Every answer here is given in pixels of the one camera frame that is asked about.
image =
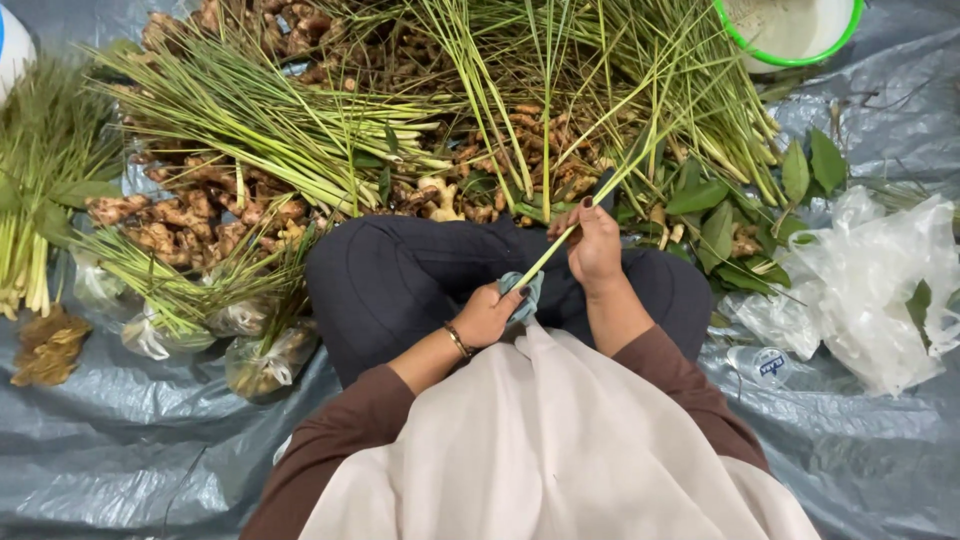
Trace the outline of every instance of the dark gray pants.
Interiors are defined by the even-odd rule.
[[[306,283],[341,384],[440,328],[477,287],[527,271],[548,246],[543,229],[519,229],[509,219],[476,225],[370,216],[337,227],[310,252]],[[711,309],[703,275],[657,250],[624,250],[623,269],[650,316],[695,360]],[[537,320],[593,347],[584,290],[565,250],[544,270]]]

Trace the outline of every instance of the brown long-sleeve shirt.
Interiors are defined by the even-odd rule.
[[[681,354],[660,327],[632,341],[613,360],[673,398],[693,418],[719,455],[768,471],[752,431],[696,364]],[[381,365],[304,420],[274,467],[260,506],[241,540],[296,539],[337,467],[349,455],[396,441],[414,402],[410,388]]]

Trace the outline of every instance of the gold bangle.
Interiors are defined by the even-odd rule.
[[[453,328],[453,325],[450,323],[444,323],[444,330],[446,333],[450,334],[450,339],[453,340],[454,345],[457,346],[457,349],[460,349],[460,354],[464,358],[469,358],[471,355],[471,348],[464,345],[464,342],[460,340],[460,334],[457,333],[457,329]]]

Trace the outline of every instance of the clear plastic bag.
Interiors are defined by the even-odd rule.
[[[171,353],[199,353],[206,350],[216,338],[206,330],[197,330],[189,334],[170,335],[163,329],[151,324],[154,310],[147,303],[143,312],[124,325],[120,339],[124,347],[141,356],[154,360],[163,360]]]
[[[281,386],[289,386],[319,341],[308,319],[299,319],[284,331],[263,356],[259,354],[260,339],[240,336],[227,347],[227,386],[242,398],[264,396]]]
[[[274,303],[270,299],[237,302],[218,311],[206,321],[206,325],[217,337],[262,335],[268,317],[274,312]]]
[[[763,299],[744,316],[738,309],[736,318],[752,329],[778,327],[780,334],[804,325],[868,393],[898,396],[942,373],[940,356],[960,345],[960,315],[948,309],[960,288],[960,261],[950,201],[934,196],[911,210],[883,214],[865,187],[852,188],[833,209],[832,229],[790,238],[789,294],[805,306]],[[802,234],[813,241],[798,243]],[[921,281],[930,288],[924,323],[929,348],[907,308]]]
[[[107,331],[120,333],[124,323],[143,310],[143,297],[98,266],[93,255],[70,251],[77,263],[73,295],[86,308],[84,317]]]

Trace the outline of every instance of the beige fabric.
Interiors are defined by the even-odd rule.
[[[563,331],[527,329],[348,457],[317,538],[817,538],[793,496],[719,457],[668,396]]]

